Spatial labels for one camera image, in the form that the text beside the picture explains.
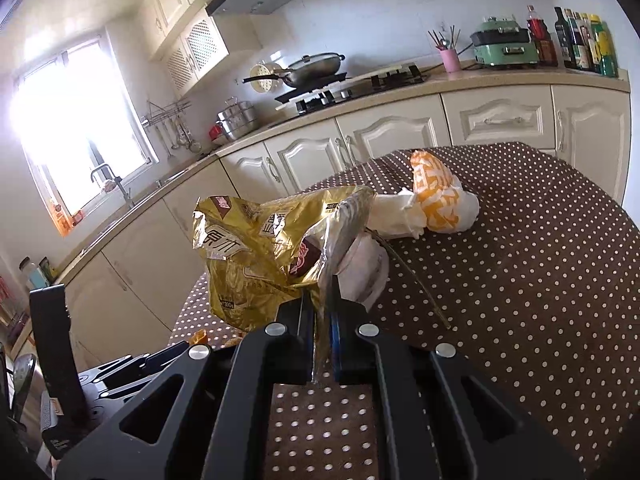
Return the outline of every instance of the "cabinet handle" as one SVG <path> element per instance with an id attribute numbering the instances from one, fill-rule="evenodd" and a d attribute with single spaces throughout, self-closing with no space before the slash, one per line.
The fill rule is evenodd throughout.
<path id="1" fill-rule="evenodd" d="M 267 165 L 269 166 L 269 172 L 271 173 L 271 176 L 279 184 L 281 182 L 281 180 L 280 180 L 280 177 L 278 176 L 278 173 L 277 173 L 278 168 L 273 163 L 273 161 L 271 160 L 270 156 L 267 157 Z"/>
<path id="2" fill-rule="evenodd" d="M 335 137 L 334 142 L 335 142 L 335 147 L 338 149 L 338 153 L 340 153 L 340 159 L 344 164 L 344 169 L 348 170 L 349 168 L 352 168 L 353 164 L 351 164 L 350 162 L 347 162 L 344 158 L 344 152 L 342 151 L 342 149 L 344 148 L 346 150 L 347 147 L 344 145 L 344 142 L 342 141 L 342 139 L 340 137 Z"/>
<path id="3" fill-rule="evenodd" d="M 196 62 L 193 59 L 193 56 L 191 54 L 189 54 L 188 57 L 189 57 L 189 63 L 191 65 L 191 67 L 193 68 L 193 73 L 196 73 L 198 71 L 198 66 L 196 65 Z"/>
<path id="4" fill-rule="evenodd" d="M 120 277 L 120 275 L 116 272 L 116 270 L 109 266 L 109 270 L 110 272 L 114 275 L 116 281 L 120 284 L 120 288 L 124 291 L 127 292 L 129 289 L 127 288 L 127 284 L 122 280 L 122 278 Z"/>
<path id="5" fill-rule="evenodd" d="M 558 142 L 558 151 L 564 152 L 564 123 L 562 122 L 562 111 L 558 110 L 556 112 L 556 117 L 558 117 L 558 130 L 560 133 L 560 141 Z"/>
<path id="6" fill-rule="evenodd" d="M 118 274 L 122 277 L 122 279 L 129 283 L 129 286 L 133 285 L 133 280 L 129 277 L 129 275 L 122 269 L 122 266 L 117 260 L 114 260 L 113 266 L 117 269 Z"/>
<path id="7" fill-rule="evenodd" d="M 351 157 L 351 160 L 353 162 L 355 162 L 356 164 L 359 164 L 360 161 L 358 160 L 358 158 L 353 153 L 353 145 L 355 144 L 355 142 L 353 142 L 353 139 L 351 138 L 351 136 L 347 135 L 346 138 L 345 138 L 345 142 L 347 143 L 347 152 L 349 153 L 349 156 Z"/>
<path id="8" fill-rule="evenodd" d="M 187 227 L 187 222 L 184 221 L 184 218 L 180 216 L 180 211 L 178 211 L 177 207 L 174 207 L 174 217 L 177 219 L 178 224 L 182 226 L 182 229 L 188 233 L 190 229 Z"/>
<path id="9" fill-rule="evenodd" d="M 484 124 L 488 124 L 489 126 L 506 126 L 508 124 L 513 124 L 517 126 L 524 122 L 524 118 L 522 117 L 514 117 L 513 119 L 490 119 L 486 118 L 484 120 Z"/>

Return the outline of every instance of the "table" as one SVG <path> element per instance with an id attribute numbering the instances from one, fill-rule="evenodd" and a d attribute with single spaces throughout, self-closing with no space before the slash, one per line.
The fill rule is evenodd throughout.
<path id="1" fill-rule="evenodd" d="M 392 242 L 449 317 L 391 261 L 375 323 L 418 348 L 450 342 L 518 399 L 591 474 L 640 404 L 639 232 L 567 163 L 521 143 L 430 149 L 480 202 L 473 227 Z M 336 174 L 311 189 L 412 187 L 410 150 Z M 194 286 L 170 344 L 196 330 L 214 348 L 235 331 Z M 376 430 L 366 386 L 276 386 L 267 479 L 376 480 Z"/>

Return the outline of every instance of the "metal screw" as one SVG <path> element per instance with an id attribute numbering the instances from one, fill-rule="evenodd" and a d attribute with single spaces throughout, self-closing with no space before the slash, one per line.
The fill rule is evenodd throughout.
<path id="1" fill-rule="evenodd" d="M 196 345 L 189 348 L 189 357 L 191 359 L 204 359 L 209 356 L 210 352 L 211 350 L 209 350 L 208 346 Z"/>
<path id="2" fill-rule="evenodd" d="M 440 357 L 453 357 L 456 354 L 456 347 L 450 343 L 440 343 L 436 346 L 436 354 Z"/>
<path id="3" fill-rule="evenodd" d="M 365 337 L 375 337 L 380 333 L 380 329 L 373 323 L 365 323 L 364 325 L 360 325 L 358 327 L 358 332 L 360 333 L 360 335 L 363 335 Z"/>
<path id="4" fill-rule="evenodd" d="M 268 334 L 268 335 L 273 335 L 273 336 L 277 336 L 277 335 L 282 335 L 287 331 L 287 327 L 284 326 L 282 323 L 269 323 L 265 328 L 264 331 Z"/>

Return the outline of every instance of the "gold snack bag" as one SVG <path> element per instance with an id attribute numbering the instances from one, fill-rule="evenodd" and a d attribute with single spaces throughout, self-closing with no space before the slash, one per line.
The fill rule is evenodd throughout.
<path id="1" fill-rule="evenodd" d="M 281 303 L 300 296 L 301 286 L 319 285 L 312 290 L 316 354 L 325 355 L 326 290 L 364 229 L 374 196 L 369 187 L 344 186 L 264 204 L 229 196 L 200 200 L 193 247 L 209 271 L 211 312 L 248 332 L 273 321 Z"/>

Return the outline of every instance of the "faucet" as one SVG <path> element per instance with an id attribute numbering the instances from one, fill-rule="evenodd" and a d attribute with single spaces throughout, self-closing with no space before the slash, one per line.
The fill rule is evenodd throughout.
<path id="1" fill-rule="evenodd" d="M 129 209 L 133 209 L 136 206 L 136 203 L 133 202 L 133 200 L 131 199 L 130 188 L 129 188 L 129 193 L 127 193 L 127 191 L 122 187 L 122 179 L 119 176 L 115 176 L 115 174 L 113 173 L 113 170 L 111 169 L 111 166 L 109 166 L 106 162 L 103 164 L 100 164 L 99 166 L 96 166 L 91 170 L 91 175 L 90 175 L 91 182 L 95 182 L 95 174 L 98 171 L 102 171 L 102 170 L 109 170 L 109 173 L 111 174 L 111 180 L 113 180 L 116 183 L 116 186 L 118 186 L 118 188 L 120 189 L 120 192 L 124 197 L 124 201 L 127 203 L 127 207 Z"/>

